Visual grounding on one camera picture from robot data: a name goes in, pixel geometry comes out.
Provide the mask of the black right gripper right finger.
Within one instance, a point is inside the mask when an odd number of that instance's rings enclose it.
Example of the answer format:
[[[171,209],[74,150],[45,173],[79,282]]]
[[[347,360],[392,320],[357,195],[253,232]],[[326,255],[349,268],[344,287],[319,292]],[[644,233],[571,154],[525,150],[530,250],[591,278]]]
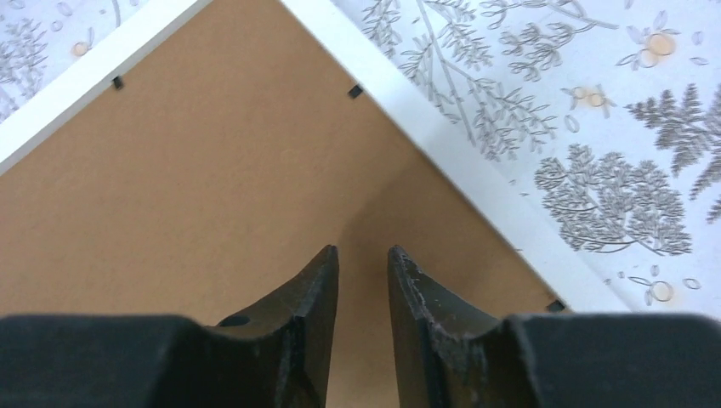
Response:
[[[388,254],[403,407],[717,407],[720,324],[698,314],[495,318]]]

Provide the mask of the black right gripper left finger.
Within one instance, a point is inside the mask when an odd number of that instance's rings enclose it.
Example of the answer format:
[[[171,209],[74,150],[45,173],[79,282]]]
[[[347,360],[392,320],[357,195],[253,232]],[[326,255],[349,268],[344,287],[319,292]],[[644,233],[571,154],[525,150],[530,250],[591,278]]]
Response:
[[[214,326],[175,314],[1,320],[4,407],[322,407],[338,250]]]

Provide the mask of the white picture frame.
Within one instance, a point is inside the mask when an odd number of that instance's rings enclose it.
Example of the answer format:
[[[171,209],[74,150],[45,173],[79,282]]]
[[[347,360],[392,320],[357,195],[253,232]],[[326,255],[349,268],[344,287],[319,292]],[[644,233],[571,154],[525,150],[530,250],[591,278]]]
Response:
[[[1,320],[214,326],[338,250],[326,403],[403,407],[388,254],[502,319],[626,313],[324,1],[152,1],[1,126]]]

